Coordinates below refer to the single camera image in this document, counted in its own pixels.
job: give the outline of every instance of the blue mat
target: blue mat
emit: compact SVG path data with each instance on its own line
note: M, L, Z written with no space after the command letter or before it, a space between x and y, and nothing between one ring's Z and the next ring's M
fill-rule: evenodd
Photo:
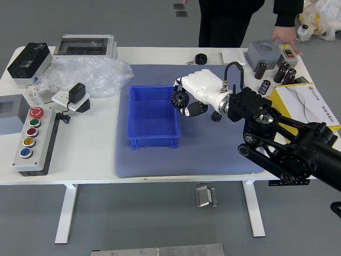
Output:
M115 170L120 178L263 172L262 168L238 152L238 146L243 143L244 121L233 123L225 116L216 123L210 117L214 111L212 106L197 117L180 115L181 137L178 148L130 149L127 138L130 86L173 85L177 78L203 68L223 79L225 66L132 65L135 76L121 89L119 104Z

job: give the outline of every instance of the push button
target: push button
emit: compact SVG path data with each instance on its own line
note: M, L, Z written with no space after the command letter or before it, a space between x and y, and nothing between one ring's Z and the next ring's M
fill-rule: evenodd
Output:
M26 135L28 137L33 137L34 138L34 137L36 137L38 135L38 130L32 127L32 128L27 130Z
M30 117L41 118L44 115L44 110L42 108L36 107L30 110Z
M288 56L288 58L294 57L294 55L292 54L292 52L290 50L286 50L286 55Z
M31 127L35 127L35 128L38 128L40 125L41 125L42 123L41 123L41 121L39 120L39 119L32 119L31 121L30 121L30 126Z
M24 148L22 151L20 151L20 156L24 159L30 158L32 154L33 152L29 148Z
M33 147L35 144L36 144L36 141L35 141L35 139L33 139L33 138L26 138L26 139L23 141L23 145L24 145L25 147L28 147L28 148Z

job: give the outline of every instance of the yellow button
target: yellow button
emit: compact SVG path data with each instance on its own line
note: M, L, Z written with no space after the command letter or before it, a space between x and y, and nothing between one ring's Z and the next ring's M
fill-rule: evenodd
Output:
M23 141L23 145L24 145L25 147L28 147L28 148L33 147L35 144L36 144L36 141L35 141L35 139L33 139L33 138L26 138L26 139Z

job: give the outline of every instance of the yellow box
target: yellow box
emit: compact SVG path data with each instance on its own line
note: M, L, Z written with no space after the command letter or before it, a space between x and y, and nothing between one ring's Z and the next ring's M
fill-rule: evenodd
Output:
M272 91L269 99L282 116L302 123L325 122L332 131L341 128L313 83L279 85ZM297 134L296 128L281 125L292 134Z

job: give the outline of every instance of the blue plastic bin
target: blue plastic bin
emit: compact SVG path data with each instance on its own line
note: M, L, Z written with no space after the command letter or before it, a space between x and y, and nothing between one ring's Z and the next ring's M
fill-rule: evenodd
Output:
M127 138L130 148L177 148L180 123L171 104L173 86L131 86Z

